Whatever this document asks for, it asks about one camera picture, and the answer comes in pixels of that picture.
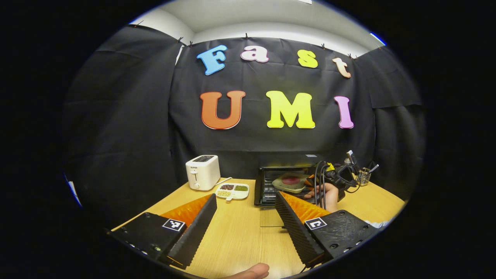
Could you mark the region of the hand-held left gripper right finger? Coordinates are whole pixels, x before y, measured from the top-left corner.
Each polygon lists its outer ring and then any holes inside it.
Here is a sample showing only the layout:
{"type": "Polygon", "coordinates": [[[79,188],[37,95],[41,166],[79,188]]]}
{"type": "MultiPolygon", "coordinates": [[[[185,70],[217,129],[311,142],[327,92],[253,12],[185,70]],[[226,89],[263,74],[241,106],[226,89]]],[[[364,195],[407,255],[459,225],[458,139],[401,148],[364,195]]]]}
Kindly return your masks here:
{"type": "Polygon", "coordinates": [[[379,233],[345,210],[330,213],[284,192],[276,193],[275,208],[307,268],[339,258],[379,233]]]}

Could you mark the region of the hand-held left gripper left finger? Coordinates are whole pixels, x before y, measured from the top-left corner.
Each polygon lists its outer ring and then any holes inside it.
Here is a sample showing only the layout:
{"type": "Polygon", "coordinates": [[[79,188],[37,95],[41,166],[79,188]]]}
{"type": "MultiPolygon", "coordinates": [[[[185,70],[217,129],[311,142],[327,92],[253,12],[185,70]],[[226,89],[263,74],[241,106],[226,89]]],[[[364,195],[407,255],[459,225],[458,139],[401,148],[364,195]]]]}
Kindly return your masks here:
{"type": "Polygon", "coordinates": [[[207,194],[161,214],[143,211],[105,233],[151,261],[185,270],[216,210],[216,195],[207,194]]]}

